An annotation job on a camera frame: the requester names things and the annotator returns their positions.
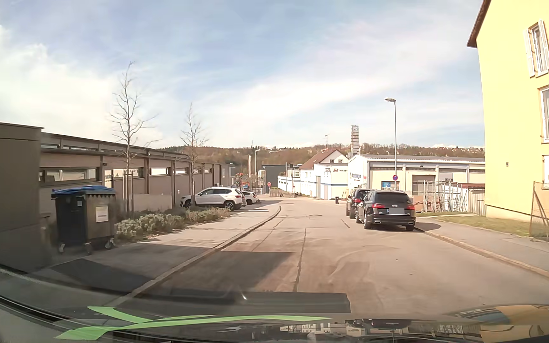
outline blue bin lid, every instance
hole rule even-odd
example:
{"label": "blue bin lid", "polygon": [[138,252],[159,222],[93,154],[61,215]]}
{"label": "blue bin lid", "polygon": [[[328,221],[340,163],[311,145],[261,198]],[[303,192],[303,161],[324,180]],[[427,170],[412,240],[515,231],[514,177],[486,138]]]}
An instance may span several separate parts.
{"label": "blue bin lid", "polygon": [[52,190],[52,198],[73,194],[116,194],[116,190],[104,185],[83,185],[82,187],[59,189],[58,191]]}

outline sidewalk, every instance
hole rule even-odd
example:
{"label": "sidewalk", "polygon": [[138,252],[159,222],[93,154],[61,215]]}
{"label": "sidewalk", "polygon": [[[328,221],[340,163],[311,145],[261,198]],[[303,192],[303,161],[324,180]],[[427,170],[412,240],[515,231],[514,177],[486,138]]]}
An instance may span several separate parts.
{"label": "sidewalk", "polygon": [[420,217],[416,227],[549,272],[549,243]]}
{"label": "sidewalk", "polygon": [[[112,250],[97,250],[91,256],[25,276],[0,272],[0,295],[43,309],[104,305],[268,219],[279,209],[278,202],[264,201],[217,222],[194,225]],[[41,283],[39,279],[79,288]]]}

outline rear windshield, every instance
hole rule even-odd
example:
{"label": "rear windshield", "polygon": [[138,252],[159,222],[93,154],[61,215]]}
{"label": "rear windshield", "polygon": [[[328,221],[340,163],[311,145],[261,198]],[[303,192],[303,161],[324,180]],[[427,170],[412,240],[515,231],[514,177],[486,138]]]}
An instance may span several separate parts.
{"label": "rear windshield", "polygon": [[403,193],[377,193],[376,201],[390,203],[407,203],[410,198]]}
{"label": "rear windshield", "polygon": [[365,194],[369,191],[369,189],[360,189],[355,193],[355,198],[363,199],[363,196],[365,196]]}

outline bare tree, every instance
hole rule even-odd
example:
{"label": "bare tree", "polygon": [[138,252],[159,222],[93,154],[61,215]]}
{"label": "bare tree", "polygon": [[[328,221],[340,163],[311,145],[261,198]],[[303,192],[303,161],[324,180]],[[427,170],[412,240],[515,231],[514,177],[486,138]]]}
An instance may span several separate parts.
{"label": "bare tree", "polygon": [[[123,74],[122,79],[120,80],[120,90],[118,93],[113,93],[116,99],[116,109],[114,113],[111,113],[112,121],[115,123],[113,129],[113,136],[118,138],[118,142],[124,143],[125,149],[121,153],[122,156],[126,159],[126,170],[125,175],[123,176],[124,180],[124,191],[123,198],[125,201],[126,213],[131,211],[131,193],[129,184],[132,183],[134,175],[131,175],[131,160],[137,155],[136,152],[131,151],[131,147],[137,143],[137,133],[144,128],[148,128],[146,123],[155,116],[150,117],[149,119],[142,119],[140,114],[137,113],[139,109],[139,97],[140,93],[131,92],[130,85],[133,81],[133,78],[130,75],[131,66],[133,62],[129,62],[126,67],[126,71]],[[144,144],[144,147],[147,147],[149,144],[156,142],[152,140]]]}
{"label": "bare tree", "polygon": [[192,206],[196,206],[196,192],[194,190],[194,165],[198,160],[198,148],[204,146],[208,139],[204,136],[202,122],[192,112],[192,103],[186,116],[187,130],[181,130],[181,141],[186,146],[186,154],[190,158],[190,196]]}

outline white car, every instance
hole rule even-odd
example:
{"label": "white car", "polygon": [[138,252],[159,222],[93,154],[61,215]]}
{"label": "white car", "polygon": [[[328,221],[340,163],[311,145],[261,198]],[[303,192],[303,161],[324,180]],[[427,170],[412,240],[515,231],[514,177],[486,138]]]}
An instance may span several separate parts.
{"label": "white car", "polygon": [[257,198],[257,195],[254,192],[243,191],[243,194],[245,195],[247,205],[260,203],[260,199]]}
{"label": "white car", "polygon": [[[190,207],[192,197],[186,195],[180,199],[180,206]],[[196,194],[196,206],[224,207],[229,211],[245,205],[245,196],[236,189],[228,187],[209,187]]]}

